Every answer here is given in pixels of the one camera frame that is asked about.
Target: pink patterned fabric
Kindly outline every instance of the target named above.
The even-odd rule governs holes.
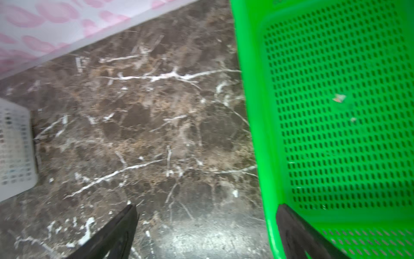
[[[0,0],[0,78],[194,1]]]
[[[5,8],[6,20],[18,27],[33,28],[41,25],[45,20],[18,6],[9,5]]]
[[[27,62],[36,59],[37,57],[33,56],[32,54],[29,54],[24,51],[18,51],[15,49],[10,50],[11,56],[16,57],[22,61]]]
[[[65,2],[54,3],[50,0],[42,0],[36,5],[36,9],[46,20],[54,23],[65,23],[79,18],[78,11]]]
[[[55,50],[55,47],[49,42],[41,41],[38,38],[33,37],[33,36],[28,36],[28,35],[23,36],[22,41],[24,42],[24,44],[26,44],[26,46],[29,49],[34,50],[34,51],[50,53]]]
[[[152,9],[157,9],[160,6],[164,5],[164,4],[165,3],[163,1],[161,1],[161,0],[153,0],[152,3],[151,3],[151,8]]]
[[[125,15],[115,15],[115,14],[111,13],[110,11],[106,11],[106,10],[100,12],[99,17],[102,20],[109,23],[110,25],[115,25],[115,24],[118,24],[120,22],[125,22],[125,21],[130,20],[130,18],[125,16]]]
[[[0,33],[0,42],[6,44],[16,44],[17,41],[12,37],[7,36],[6,34]]]
[[[86,4],[94,7],[94,8],[101,8],[104,6],[104,4],[101,1],[98,0],[83,0]]]
[[[92,35],[98,33],[101,29],[89,19],[82,20],[82,27],[83,27],[83,35],[85,37],[91,37]]]

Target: floor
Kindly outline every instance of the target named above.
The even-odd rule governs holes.
[[[130,258],[271,258],[228,0],[200,0],[0,81],[38,184],[0,203],[4,259],[65,258],[127,204]]]

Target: white marble vein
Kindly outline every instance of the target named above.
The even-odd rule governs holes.
[[[66,243],[67,248],[74,248],[75,246],[76,246],[75,243],[70,243],[70,242]]]
[[[82,182],[90,182],[91,180],[90,180],[90,178],[88,178],[88,177],[86,177],[86,176],[83,176],[83,175],[81,175],[80,173],[78,173],[78,172],[75,172],[75,179],[77,180],[77,181],[79,181],[79,180],[82,180]]]
[[[126,56],[126,57],[119,57],[119,58],[100,58],[99,59],[99,63],[109,63],[112,61],[116,61],[116,60],[125,60],[125,59],[130,59],[130,58],[138,58],[139,56],[141,56],[140,54],[138,55],[131,55],[131,56]]]
[[[80,63],[80,57],[76,57],[75,58],[75,62],[76,62],[76,68],[78,70],[79,74],[83,73],[83,69],[82,69],[82,64]]]
[[[108,175],[105,175],[105,176],[103,176],[103,177],[101,177],[101,178],[96,179],[95,181],[93,181],[93,182],[91,182],[90,184],[88,184],[88,185],[86,185],[86,186],[82,187],[82,188],[81,188],[80,190],[78,190],[78,191],[72,192],[71,194],[69,194],[69,195],[65,196],[65,197],[64,197],[64,199],[69,198],[69,197],[73,197],[73,196],[75,196],[76,194],[79,194],[79,193],[83,192],[84,190],[87,190],[87,189],[89,189],[90,187],[92,187],[92,186],[94,186],[95,184],[98,184],[98,183],[100,183],[100,182],[102,182],[102,181],[108,181],[108,180],[110,180],[112,177],[116,176],[116,175],[117,175],[117,174],[119,174],[119,173],[125,172],[125,171],[127,171],[127,170],[131,170],[131,169],[137,169],[137,168],[145,167],[145,166],[148,166],[148,165],[150,165],[150,164],[154,164],[154,163],[156,163],[156,162],[160,162],[160,161],[162,161],[162,160],[163,160],[163,159],[159,159],[159,160],[151,161],[151,162],[148,162],[148,163],[145,163],[145,164],[133,165],[133,166],[130,166],[130,167],[126,167],[126,168],[124,168],[124,169],[122,169],[122,170],[115,171],[115,172],[113,172],[112,174],[108,174]]]
[[[194,220],[193,216],[191,215],[190,211],[187,209],[187,207],[179,201],[180,205],[184,208],[184,210],[187,212],[188,216],[191,218],[191,220]]]
[[[144,201],[145,201],[145,199],[143,199],[142,201],[140,201],[140,203],[138,203],[138,204],[136,205],[136,207],[138,207],[139,205],[141,205]]]
[[[223,81],[223,82],[219,83],[216,86],[216,94],[221,93],[221,91],[223,90],[223,87],[228,86],[228,85],[229,85],[229,83],[227,81]]]
[[[163,124],[162,124],[161,126],[159,126],[158,128],[155,128],[155,129],[150,130],[150,132],[154,132],[154,131],[156,131],[156,130],[159,130],[159,129],[161,129],[162,127],[164,127],[165,125],[167,125],[168,123],[170,123],[170,122],[172,122],[172,121],[174,121],[174,120],[178,120],[178,119],[183,119],[183,118],[186,118],[187,116],[188,116],[187,114],[184,114],[184,115],[180,115],[180,116],[177,116],[177,117],[174,117],[174,118],[164,119],[165,123],[163,123]]]
[[[31,236],[28,236],[27,238],[17,237],[16,242],[14,242],[14,248],[15,249],[17,249],[20,242],[30,242],[31,244],[38,244],[38,245],[42,246],[52,258],[54,258],[54,259],[62,258],[62,255],[60,253],[56,252],[50,246],[46,245],[45,242],[43,242],[39,239],[33,238]]]
[[[54,221],[52,221],[52,223],[50,223],[50,225],[49,226],[47,226],[46,228],[48,229],[48,238],[49,238],[49,240],[51,239],[51,237],[52,237],[52,229],[53,229],[53,225],[56,223],[56,221],[54,220]]]
[[[168,151],[168,155],[167,155],[167,171],[166,171],[166,176],[168,177],[170,174],[174,174],[174,171],[170,170],[170,160],[171,160],[171,148],[170,146],[167,146],[167,151]]]
[[[238,72],[238,73],[241,72],[240,70],[233,70],[233,69],[218,69],[218,70],[199,72],[196,74],[179,75],[177,71],[178,71],[178,67],[175,67],[170,73],[164,73],[160,75],[143,75],[143,76],[124,77],[122,73],[118,73],[118,77],[104,77],[104,78],[109,78],[113,80],[146,79],[146,80],[150,80],[150,82],[156,82],[161,79],[174,78],[179,81],[188,82],[196,86],[197,88],[200,88],[197,85],[195,85],[195,83],[198,83],[197,81],[191,81],[191,80],[197,77],[202,77],[202,76],[211,75],[215,73],[221,73],[221,72]]]
[[[47,131],[52,129],[56,124],[58,124],[63,119],[63,117],[59,118],[57,121],[53,122],[51,125],[42,130],[39,134],[37,134],[37,136],[34,139],[39,139],[44,133],[46,133]]]
[[[247,124],[247,126],[250,127],[249,122],[245,118],[243,118],[243,116],[241,116],[240,114],[238,114],[236,111],[233,111],[233,112],[234,112],[235,115],[239,116],[242,119],[242,121],[244,121],[244,123]]]
[[[115,112],[113,112],[113,113],[111,113],[111,114],[109,114],[108,116],[105,116],[104,118],[103,118],[103,121],[109,121],[109,119],[110,118],[112,118],[112,116],[115,114]]]
[[[140,254],[135,250],[134,247],[131,247],[131,252],[133,254],[133,256],[135,257],[135,259],[142,259],[142,257],[140,256]]]
[[[96,121],[95,121],[95,118],[94,118],[94,117],[92,117],[92,116],[86,116],[86,117],[88,118],[89,123],[90,123],[91,125],[96,124]]]
[[[170,222],[172,223],[173,222],[173,204],[174,204],[174,200],[170,203],[170,204],[168,204],[168,209],[169,209],[169,211],[170,211]]]
[[[40,86],[40,80],[36,80],[34,84],[29,89],[27,89],[27,92],[36,91],[39,89],[39,86]]]
[[[56,228],[55,229],[55,234],[58,234],[62,230],[62,228],[63,228],[62,226]]]
[[[121,160],[121,163],[124,165],[124,167],[127,167],[128,164],[125,162],[125,160],[122,157],[121,153],[119,151],[116,151],[115,154],[119,157],[119,160]]]
[[[175,184],[173,185],[173,187],[171,188],[171,191],[168,193],[167,199],[165,199],[165,202],[164,202],[164,203],[168,203],[168,201],[170,200],[171,195],[173,194],[173,191],[174,191],[174,189],[177,187],[177,185],[178,185],[178,183],[175,183]]]
[[[91,229],[90,226],[95,223],[95,219],[93,217],[88,218],[88,220],[85,223],[85,235],[81,237],[78,241],[79,245],[83,245],[91,238]]]
[[[56,137],[60,136],[65,131],[65,129],[67,127],[67,114],[65,114],[62,117],[62,124],[63,124],[63,128],[58,133],[56,133]]]
[[[252,175],[257,177],[257,175],[249,173],[249,171],[256,169],[258,166],[257,165],[251,165],[249,167],[245,167],[242,169],[237,169],[237,170],[227,170],[227,171],[213,171],[213,172],[204,172],[207,174],[238,174],[238,173],[242,173],[242,174],[248,174],[248,175]]]

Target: white plastic basket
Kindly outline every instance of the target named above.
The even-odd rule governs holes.
[[[30,112],[0,98],[0,201],[36,182]]]

